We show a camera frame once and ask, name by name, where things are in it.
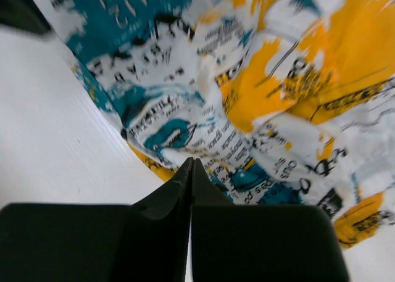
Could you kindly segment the patterned white yellow teal shorts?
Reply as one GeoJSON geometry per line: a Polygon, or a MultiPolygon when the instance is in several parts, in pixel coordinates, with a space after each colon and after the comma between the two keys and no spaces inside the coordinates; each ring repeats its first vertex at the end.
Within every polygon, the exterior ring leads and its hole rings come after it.
{"type": "Polygon", "coordinates": [[[345,249],[394,229],[394,0],[34,0],[162,180],[306,204],[345,249]]]}

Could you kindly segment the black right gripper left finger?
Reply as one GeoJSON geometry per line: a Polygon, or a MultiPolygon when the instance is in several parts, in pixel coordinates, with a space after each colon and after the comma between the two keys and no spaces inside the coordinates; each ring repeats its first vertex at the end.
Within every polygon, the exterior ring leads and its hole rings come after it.
{"type": "Polygon", "coordinates": [[[133,205],[5,206],[1,280],[184,281],[192,167],[133,205]]]}

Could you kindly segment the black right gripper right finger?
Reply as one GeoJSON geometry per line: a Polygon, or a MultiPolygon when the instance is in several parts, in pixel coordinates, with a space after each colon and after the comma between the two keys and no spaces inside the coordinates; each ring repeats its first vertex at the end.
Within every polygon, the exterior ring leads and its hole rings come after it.
{"type": "Polygon", "coordinates": [[[348,281],[326,213],[299,204],[236,205],[191,171],[194,281],[348,281]]]}

